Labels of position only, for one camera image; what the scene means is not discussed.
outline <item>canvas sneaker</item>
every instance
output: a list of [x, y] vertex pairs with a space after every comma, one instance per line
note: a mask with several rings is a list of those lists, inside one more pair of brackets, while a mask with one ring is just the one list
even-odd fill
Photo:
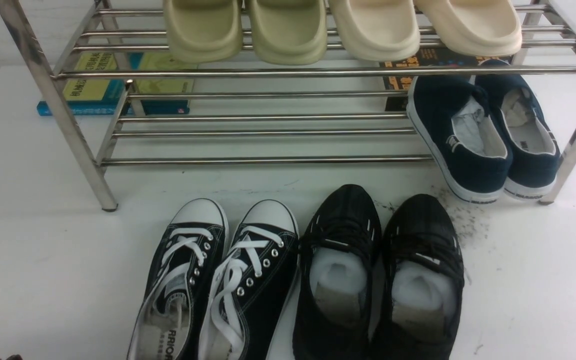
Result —
[[513, 155], [482, 88], [459, 76], [416, 77], [406, 111], [458, 198], [489, 204], [501, 196]]
[[373, 199], [361, 186], [340, 187], [318, 208], [301, 239], [295, 360], [366, 358], [381, 239]]
[[297, 221], [275, 200], [243, 218], [210, 285], [199, 360], [262, 360], [296, 278]]
[[228, 220], [215, 201], [192, 200], [174, 215], [150, 266], [128, 360], [197, 358], [197, 337], [226, 239]]
[[[509, 64], [489, 59], [480, 66]], [[487, 91], [490, 109], [512, 149], [506, 194], [519, 200], [541, 199], [555, 185], [561, 154], [537, 97], [521, 75], [480, 75], [474, 84]]]
[[462, 312], [464, 264], [455, 228], [439, 201], [417, 194], [384, 231], [386, 281], [372, 360], [448, 360]]

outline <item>shoe rack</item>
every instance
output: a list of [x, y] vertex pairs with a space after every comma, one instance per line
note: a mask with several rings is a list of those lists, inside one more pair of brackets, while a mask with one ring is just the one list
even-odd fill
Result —
[[[339, 135], [413, 135], [412, 127], [396, 128], [337, 128], [337, 129], [300, 129], [299, 121], [329, 121], [343, 119], [340, 123], [348, 121], [361, 121], [362, 119], [406, 119], [404, 111], [378, 112], [378, 113], [346, 113], [346, 114], [254, 114], [237, 116], [145, 116], [142, 107], [143, 100], [244, 100], [244, 99], [299, 99], [299, 98], [357, 98], [357, 97], [393, 97], [407, 96], [406, 91], [379, 90], [379, 91], [291, 91], [291, 92], [214, 92], [214, 93], [186, 93], [182, 95], [154, 95], [138, 93], [133, 80], [157, 78], [219, 78], [236, 82], [242, 78], [337, 78], [337, 77], [384, 77], [384, 76], [422, 76], [422, 75], [482, 75], [482, 74], [519, 74], [519, 75], [547, 75], [547, 74], [576, 74], [576, 64], [554, 66], [526, 66], [523, 64], [528, 48], [556, 47], [572, 48], [576, 54], [576, 29], [571, 27], [565, 14], [558, 10], [556, 2], [551, 0], [533, 0], [532, 4], [516, 6], [519, 13], [525, 13], [523, 21], [523, 47], [515, 55], [512, 66], [504, 67], [451, 67], [451, 66], [420, 66], [408, 68], [304, 68], [290, 67], [274, 69], [236, 70], [231, 68], [195, 69], [184, 71], [143, 71], [131, 70], [128, 64], [127, 53], [142, 51], [167, 51], [167, 45], [134, 43], [134, 39], [160, 38], [165, 39], [164, 30], [158, 29], [121, 29], [117, 18], [122, 17], [149, 17], [161, 18], [161, 9], [118, 9], [112, 7], [110, 0], [92, 0], [90, 10], [66, 44], [60, 59], [55, 66], [50, 66], [44, 52], [28, 22], [28, 18], [19, 3], [19, 0], [0, 0], [0, 15], [6, 24], [16, 46], [25, 63], [32, 73], [43, 98], [46, 100], [54, 119], [66, 139], [75, 159], [83, 171], [87, 181], [106, 212], [113, 212], [118, 204], [105, 179], [108, 167], [118, 166], [235, 166], [235, 165], [263, 165], [263, 164], [331, 164], [331, 163], [409, 163], [432, 160], [427, 154], [384, 154], [384, 155], [346, 155], [339, 156], [331, 153], [329, 156], [286, 156], [286, 157], [113, 157], [118, 141], [122, 139], [162, 138], [171, 141], [189, 138], [232, 138], [232, 137], [295, 137], [317, 136], [334, 137]], [[539, 25], [540, 19], [545, 17], [549, 25]], [[441, 48], [443, 44], [437, 38], [429, 38], [435, 34], [431, 27], [421, 27], [422, 48]], [[334, 28], [327, 30], [329, 37], [336, 36]], [[534, 34], [558, 33], [561, 38], [534, 39]], [[243, 50], [252, 50], [250, 44], [250, 29], [244, 29]], [[91, 39], [106, 39], [107, 43], [91, 43]], [[329, 42], [328, 51], [343, 51], [340, 42]], [[118, 70], [114, 71], [73, 71], [80, 54], [87, 51], [102, 51], [114, 53]], [[117, 111], [105, 134], [102, 145], [95, 155], [89, 148], [86, 139], [73, 114], [67, 106], [62, 95], [64, 85], [69, 79], [121, 79], [125, 82], [125, 89], [121, 94]], [[134, 115], [126, 115], [126, 109], [132, 105]], [[219, 130], [219, 124], [237, 122], [240, 124], [253, 124], [261, 121], [277, 121], [293, 124], [291, 129], [281, 130]], [[177, 124], [178, 130], [123, 130], [126, 124]], [[208, 123], [214, 124], [214, 130], [186, 130], [185, 124]], [[560, 189], [576, 164], [576, 130], [570, 138], [560, 160], [557, 173], [557, 184], [553, 191], [544, 196], [541, 203], [550, 205], [557, 198]]]

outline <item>black canvas sneaker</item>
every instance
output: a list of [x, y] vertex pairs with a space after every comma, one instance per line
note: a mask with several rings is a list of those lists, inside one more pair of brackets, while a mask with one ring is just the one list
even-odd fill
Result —
[[382, 227], [373, 199], [343, 185], [314, 214], [301, 239], [295, 360], [364, 360], [368, 355], [375, 249]]
[[407, 199], [384, 231], [386, 282], [373, 360], [448, 360], [462, 312], [464, 263], [455, 228], [428, 194]]
[[150, 266], [129, 360], [197, 358], [197, 337], [226, 239], [226, 214], [212, 200], [192, 200], [174, 216]]
[[295, 282], [295, 217], [275, 200], [243, 218], [210, 285], [199, 334], [199, 360], [263, 360]]

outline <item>book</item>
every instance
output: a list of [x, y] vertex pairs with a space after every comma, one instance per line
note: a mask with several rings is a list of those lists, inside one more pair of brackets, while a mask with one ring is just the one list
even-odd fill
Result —
[[[130, 66], [137, 70], [188, 70], [196, 69], [196, 64], [186, 64], [176, 60], [168, 52], [129, 53]], [[85, 52], [79, 57], [76, 71], [112, 71], [117, 62], [111, 52]], [[181, 94], [191, 92], [194, 80], [183, 78], [143, 79], [135, 82], [139, 93]], [[124, 90], [121, 79], [70, 79], [66, 82], [63, 95], [76, 116], [113, 115]], [[188, 114], [189, 100], [142, 100], [147, 115]], [[40, 116], [52, 116], [46, 101], [39, 101], [37, 112]]]
[[[512, 56], [471, 56], [458, 54], [448, 48], [421, 48], [414, 56], [401, 61], [386, 61], [379, 63], [380, 68], [417, 68], [420, 66], [478, 66], [482, 61], [499, 59], [505, 62], [512, 61]], [[383, 84], [386, 90], [408, 91], [412, 84], [413, 76], [385, 76]], [[408, 104], [407, 96], [393, 96], [386, 101], [387, 112], [406, 111]]]

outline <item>cream slide sandal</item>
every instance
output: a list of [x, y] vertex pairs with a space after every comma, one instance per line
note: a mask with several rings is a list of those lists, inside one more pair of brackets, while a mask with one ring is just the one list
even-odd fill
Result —
[[441, 41], [464, 55], [501, 57], [522, 47], [522, 27], [511, 0], [414, 0]]
[[357, 59], [387, 62], [419, 50], [412, 0], [329, 0], [343, 47]]
[[242, 50], [240, 0], [164, 0], [170, 53], [189, 64], [215, 62]]
[[254, 53], [279, 65], [307, 65], [327, 47], [323, 0], [246, 0]]

